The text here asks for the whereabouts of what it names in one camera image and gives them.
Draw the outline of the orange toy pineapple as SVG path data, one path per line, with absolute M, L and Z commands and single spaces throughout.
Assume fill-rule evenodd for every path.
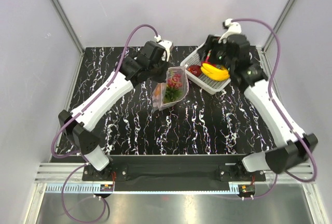
M 173 103 L 177 101 L 181 95 L 181 89 L 169 88 L 164 83 L 159 83 L 153 92 L 154 99 L 160 100 L 162 104 Z

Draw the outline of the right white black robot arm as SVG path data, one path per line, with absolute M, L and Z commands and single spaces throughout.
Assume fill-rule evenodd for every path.
M 272 134 L 274 149 L 247 155 L 236 167 L 236 176 L 243 181 L 256 171 L 281 174 L 308 161 L 318 143 L 314 134 L 306 134 L 296 124 L 269 88 L 268 76 L 251 60 L 250 47 L 245 35 L 231 34 L 224 39 L 209 35 L 198 49 L 203 62 L 213 69 L 221 66 L 229 74 L 231 83 L 254 105 Z

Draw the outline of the clear pink-dotted zip bag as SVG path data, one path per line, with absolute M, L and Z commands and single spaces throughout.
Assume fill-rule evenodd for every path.
M 189 91 L 189 81 L 184 66 L 170 67 L 166 81 L 158 83 L 152 94 L 153 112 L 173 107 Z

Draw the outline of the dark red plum toy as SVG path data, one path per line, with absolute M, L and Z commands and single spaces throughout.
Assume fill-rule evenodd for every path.
M 202 74 L 201 66 L 199 65 L 188 66 L 187 70 L 196 77 L 199 77 Z

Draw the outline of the purple grape bunch toy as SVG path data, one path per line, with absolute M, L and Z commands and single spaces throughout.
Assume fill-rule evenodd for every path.
M 167 85 L 169 88 L 179 89 L 183 86 L 182 76 L 178 73 L 171 72 L 167 79 Z

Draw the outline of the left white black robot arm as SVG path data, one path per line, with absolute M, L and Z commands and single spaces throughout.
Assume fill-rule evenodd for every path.
M 173 43 L 148 41 L 135 55 L 123 58 L 119 68 L 82 104 L 72 111 L 59 113 L 63 136 L 94 168 L 94 175 L 107 180 L 112 175 L 111 160 L 102 151 L 100 139 L 92 133 L 106 112 L 137 85 L 153 80 L 164 82 Z

